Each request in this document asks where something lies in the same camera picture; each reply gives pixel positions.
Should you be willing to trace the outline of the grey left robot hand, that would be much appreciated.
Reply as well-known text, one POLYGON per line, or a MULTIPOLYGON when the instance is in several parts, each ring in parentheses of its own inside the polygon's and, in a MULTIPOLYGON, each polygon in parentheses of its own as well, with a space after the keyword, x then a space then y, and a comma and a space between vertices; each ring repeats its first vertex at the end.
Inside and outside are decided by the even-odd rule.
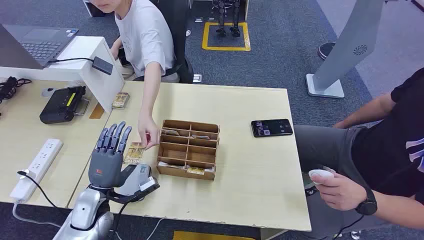
POLYGON ((92 151, 88 169, 92 187, 96 189, 122 187, 135 170, 134 164, 122 168, 124 151, 131 131, 132 127, 126 126, 125 121, 120 124, 114 123, 101 131, 92 151))

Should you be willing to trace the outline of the person's left hand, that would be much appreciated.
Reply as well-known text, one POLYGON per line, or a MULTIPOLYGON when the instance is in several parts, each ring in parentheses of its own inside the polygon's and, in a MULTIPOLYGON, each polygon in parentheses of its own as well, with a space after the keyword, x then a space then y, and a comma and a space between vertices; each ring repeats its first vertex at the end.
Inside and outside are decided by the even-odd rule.
POLYGON ((140 112, 137 127, 141 143, 145 150, 159 144, 160 129, 149 113, 140 112))
POLYGON ((355 209, 367 199, 365 188, 346 176, 333 173, 333 177, 313 173, 311 180, 316 183, 320 197, 331 208, 340 211, 355 209))

